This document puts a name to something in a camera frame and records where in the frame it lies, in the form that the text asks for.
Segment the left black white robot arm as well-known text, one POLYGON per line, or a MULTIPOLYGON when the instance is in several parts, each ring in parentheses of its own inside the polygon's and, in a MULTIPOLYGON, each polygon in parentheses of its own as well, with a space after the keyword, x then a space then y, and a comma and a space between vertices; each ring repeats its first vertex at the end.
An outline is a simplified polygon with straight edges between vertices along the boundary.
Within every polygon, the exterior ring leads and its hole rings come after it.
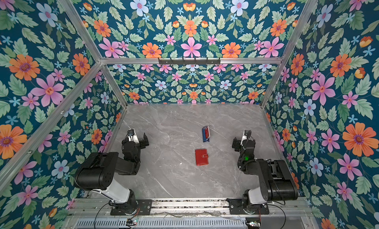
POLYGON ((130 129, 122 141, 123 157, 118 152, 92 153, 76 171, 75 187, 108 198, 109 205, 113 208, 112 215, 138 213, 140 206, 135 193, 119 183, 114 176, 137 175, 141 166, 141 150, 149 144, 147 135, 144 134, 143 139, 139 140, 134 129, 130 129))

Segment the red card holder wallet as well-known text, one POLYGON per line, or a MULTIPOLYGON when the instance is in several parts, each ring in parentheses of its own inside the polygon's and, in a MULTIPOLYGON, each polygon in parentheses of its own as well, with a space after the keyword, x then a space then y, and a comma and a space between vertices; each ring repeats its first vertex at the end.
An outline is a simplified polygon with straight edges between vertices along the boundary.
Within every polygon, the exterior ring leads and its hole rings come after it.
POLYGON ((208 165, 208 153, 206 149, 195 150, 195 161, 197 166, 208 165))

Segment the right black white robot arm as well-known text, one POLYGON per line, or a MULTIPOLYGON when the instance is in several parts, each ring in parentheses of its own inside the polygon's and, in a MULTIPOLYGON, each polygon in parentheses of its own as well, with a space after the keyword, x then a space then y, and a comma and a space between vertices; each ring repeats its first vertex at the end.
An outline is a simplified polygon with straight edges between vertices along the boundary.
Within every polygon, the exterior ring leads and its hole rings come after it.
POLYGON ((255 139, 249 136, 233 139, 232 148, 239 152, 238 169, 246 175, 257 176, 258 186, 244 192, 238 206, 230 203, 231 213, 238 208, 246 214, 268 214, 267 204, 275 201, 297 200, 298 188, 284 160, 264 160, 255 157, 255 139))

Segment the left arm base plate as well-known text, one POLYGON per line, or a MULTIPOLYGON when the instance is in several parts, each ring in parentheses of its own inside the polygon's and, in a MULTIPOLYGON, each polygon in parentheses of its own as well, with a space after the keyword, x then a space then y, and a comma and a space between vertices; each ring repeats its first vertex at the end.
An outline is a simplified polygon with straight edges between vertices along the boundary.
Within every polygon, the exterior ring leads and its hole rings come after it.
POLYGON ((126 203, 111 203, 111 216, 147 216, 152 210, 151 199, 137 199, 126 203))

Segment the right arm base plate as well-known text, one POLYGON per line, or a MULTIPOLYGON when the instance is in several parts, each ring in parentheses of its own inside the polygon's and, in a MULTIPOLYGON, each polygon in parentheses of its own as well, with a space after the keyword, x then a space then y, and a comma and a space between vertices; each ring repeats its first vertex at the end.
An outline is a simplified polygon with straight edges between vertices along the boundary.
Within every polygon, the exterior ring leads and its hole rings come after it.
POLYGON ((269 209, 265 204, 250 204, 241 198, 227 198, 231 215, 268 215, 269 209))

